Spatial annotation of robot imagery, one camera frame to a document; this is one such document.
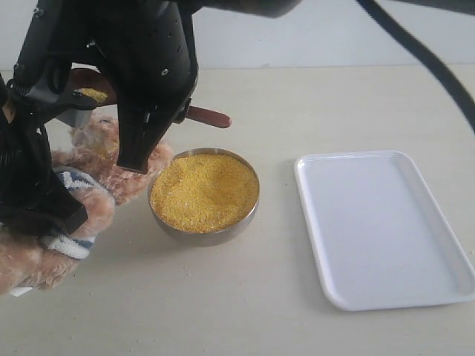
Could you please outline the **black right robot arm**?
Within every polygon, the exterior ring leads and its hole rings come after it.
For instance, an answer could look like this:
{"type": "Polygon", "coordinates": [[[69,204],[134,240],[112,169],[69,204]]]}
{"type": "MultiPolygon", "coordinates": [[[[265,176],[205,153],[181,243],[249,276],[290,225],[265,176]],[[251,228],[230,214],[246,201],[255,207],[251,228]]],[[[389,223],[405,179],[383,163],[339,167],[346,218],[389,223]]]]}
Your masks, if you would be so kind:
{"type": "Polygon", "coordinates": [[[193,15],[207,7],[277,18],[296,1],[87,1],[85,20],[119,120],[117,165],[144,174],[173,122],[186,115],[199,65],[193,15]]]}

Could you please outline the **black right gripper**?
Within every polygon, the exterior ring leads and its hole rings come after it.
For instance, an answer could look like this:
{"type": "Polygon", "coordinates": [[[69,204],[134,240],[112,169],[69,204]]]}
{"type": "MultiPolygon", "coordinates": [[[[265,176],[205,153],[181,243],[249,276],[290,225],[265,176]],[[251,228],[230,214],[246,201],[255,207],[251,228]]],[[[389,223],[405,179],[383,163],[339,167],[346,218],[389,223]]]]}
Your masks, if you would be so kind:
{"type": "Polygon", "coordinates": [[[117,166],[148,173],[148,159],[172,122],[184,119],[197,82],[189,1],[86,1],[100,70],[117,95],[117,166]]]}

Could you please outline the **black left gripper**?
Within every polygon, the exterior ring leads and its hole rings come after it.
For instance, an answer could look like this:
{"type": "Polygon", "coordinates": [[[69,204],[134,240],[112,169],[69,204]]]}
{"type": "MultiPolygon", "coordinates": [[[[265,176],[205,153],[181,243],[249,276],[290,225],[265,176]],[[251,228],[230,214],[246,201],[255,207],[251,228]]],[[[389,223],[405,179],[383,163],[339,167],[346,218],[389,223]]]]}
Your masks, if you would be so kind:
{"type": "Polygon", "coordinates": [[[88,219],[85,206],[71,198],[53,171],[44,125],[16,117],[16,107],[1,80],[1,224],[29,234],[59,229],[75,232],[88,219]]]}

